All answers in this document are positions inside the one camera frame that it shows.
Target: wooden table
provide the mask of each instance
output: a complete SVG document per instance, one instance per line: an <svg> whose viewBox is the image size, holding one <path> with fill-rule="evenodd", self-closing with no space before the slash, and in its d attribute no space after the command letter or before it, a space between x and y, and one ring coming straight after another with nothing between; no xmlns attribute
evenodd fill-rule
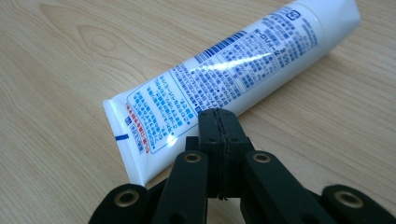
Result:
<svg viewBox="0 0 396 224"><path fill-rule="evenodd" d="M288 2L1 1L0 223L87 223L128 182L103 100ZM357 3L360 28L240 122L306 188L396 215L396 2ZM210 200L208 223L243 223L238 200Z"/></svg>

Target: screw hole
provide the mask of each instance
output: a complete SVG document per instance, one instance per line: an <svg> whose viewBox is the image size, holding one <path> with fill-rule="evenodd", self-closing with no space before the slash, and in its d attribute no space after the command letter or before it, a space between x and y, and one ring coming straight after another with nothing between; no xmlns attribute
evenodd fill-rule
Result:
<svg viewBox="0 0 396 224"><path fill-rule="evenodd" d="M363 200L349 191L337 191L334 196L338 202L350 208L362 208L364 206Z"/></svg>
<svg viewBox="0 0 396 224"><path fill-rule="evenodd" d="M253 156L253 159L257 162L261 162L261 163L267 163L271 160L271 158L267 155L265 155L264 153L256 153Z"/></svg>
<svg viewBox="0 0 396 224"><path fill-rule="evenodd" d="M137 202L139 199L139 193L134 189L126 189L117 194L114 199L114 203L118 207L128 207Z"/></svg>
<svg viewBox="0 0 396 224"><path fill-rule="evenodd" d="M198 154L193 154L193 153L191 153L191 154L185 155L185 156L184 156L184 160L185 160L186 162L198 162L198 161L201 160L201 156L198 155Z"/></svg>

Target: wood grain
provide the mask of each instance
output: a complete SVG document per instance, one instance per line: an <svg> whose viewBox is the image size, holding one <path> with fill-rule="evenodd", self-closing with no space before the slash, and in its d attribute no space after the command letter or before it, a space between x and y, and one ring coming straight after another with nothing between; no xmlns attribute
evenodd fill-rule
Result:
<svg viewBox="0 0 396 224"><path fill-rule="evenodd" d="M87 223L128 182L102 101L288 2L0 1L0 223ZM360 28L240 121L306 188L396 215L396 2L357 3ZM238 200L208 223L243 223Z"/></svg>

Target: label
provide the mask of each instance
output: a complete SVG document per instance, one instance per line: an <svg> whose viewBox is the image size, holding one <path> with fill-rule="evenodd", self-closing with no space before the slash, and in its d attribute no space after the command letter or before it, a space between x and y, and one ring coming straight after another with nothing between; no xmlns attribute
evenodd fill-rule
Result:
<svg viewBox="0 0 396 224"><path fill-rule="evenodd" d="M139 152L172 146L201 111L223 108L317 45L304 15L282 7L137 88L125 123Z"/></svg>

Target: black plastic part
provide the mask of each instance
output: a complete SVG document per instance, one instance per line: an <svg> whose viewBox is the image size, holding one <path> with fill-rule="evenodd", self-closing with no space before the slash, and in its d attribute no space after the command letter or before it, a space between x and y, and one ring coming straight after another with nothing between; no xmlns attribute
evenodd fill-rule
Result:
<svg viewBox="0 0 396 224"><path fill-rule="evenodd" d="M241 198L247 224L396 224L395 217L365 194L331 186L322 195L304 189L272 154L254 151L236 115L203 111L199 137L187 137L169 178L150 190L126 184L111 190L91 224L202 224L207 198Z"/></svg>
<svg viewBox="0 0 396 224"><path fill-rule="evenodd" d="M140 223L151 223L157 209L158 201L163 194L166 181L167 179L148 190L148 204L146 205L146 209L142 210L143 216L140 218Z"/></svg>
<svg viewBox="0 0 396 224"><path fill-rule="evenodd" d="M271 153L249 152L245 177L269 223L335 223L311 193Z"/></svg>
<svg viewBox="0 0 396 224"><path fill-rule="evenodd" d="M268 217L265 215L265 211L262 210L256 195L254 195L254 192L249 185L246 186L242 193L240 208L246 224L269 223Z"/></svg>
<svg viewBox="0 0 396 224"><path fill-rule="evenodd" d="M130 224L141 222L149 192L141 186L126 184L111 190L94 211L90 224Z"/></svg>
<svg viewBox="0 0 396 224"><path fill-rule="evenodd" d="M396 223L395 217L362 192L343 185L326 187L322 206L338 223Z"/></svg>
<svg viewBox="0 0 396 224"><path fill-rule="evenodd" d="M209 158L208 197L239 198L244 187L243 160L254 150L235 114L210 109L198 116L199 137L187 138L186 150Z"/></svg>
<svg viewBox="0 0 396 224"><path fill-rule="evenodd" d="M206 223L207 167L208 158L200 151L177 156L152 223Z"/></svg>

